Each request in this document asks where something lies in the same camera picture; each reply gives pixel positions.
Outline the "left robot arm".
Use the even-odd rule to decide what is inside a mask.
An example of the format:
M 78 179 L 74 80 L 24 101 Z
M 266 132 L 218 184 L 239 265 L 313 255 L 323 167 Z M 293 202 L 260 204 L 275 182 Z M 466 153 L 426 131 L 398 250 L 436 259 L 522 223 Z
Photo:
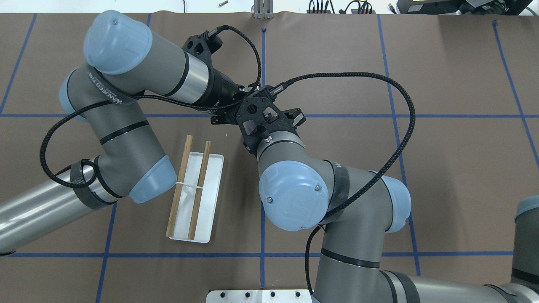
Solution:
M 237 105 L 246 92 L 211 61 L 225 30 L 244 36 L 222 25 L 179 47 L 123 13 L 96 17 L 83 42 L 85 63 L 59 90 L 69 115 L 46 133 L 39 149 L 48 180 L 1 204 L 1 256 L 120 198 L 144 203 L 176 184 L 173 165 L 138 101 L 154 98 L 213 116 Z M 92 127 L 104 152 L 54 173 L 46 162 L 48 143 L 77 116 Z

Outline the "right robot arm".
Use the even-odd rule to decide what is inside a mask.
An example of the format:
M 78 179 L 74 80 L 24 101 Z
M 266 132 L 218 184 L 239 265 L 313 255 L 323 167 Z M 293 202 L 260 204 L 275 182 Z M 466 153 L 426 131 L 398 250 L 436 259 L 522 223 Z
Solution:
M 259 195 L 287 231 L 325 226 L 314 303 L 537 303 L 538 196 L 515 215 L 510 283 L 464 284 L 380 269 L 384 237 L 411 214 L 404 184 L 384 169 L 365 171 L 308 154 L 285 115 L 256 127 Z

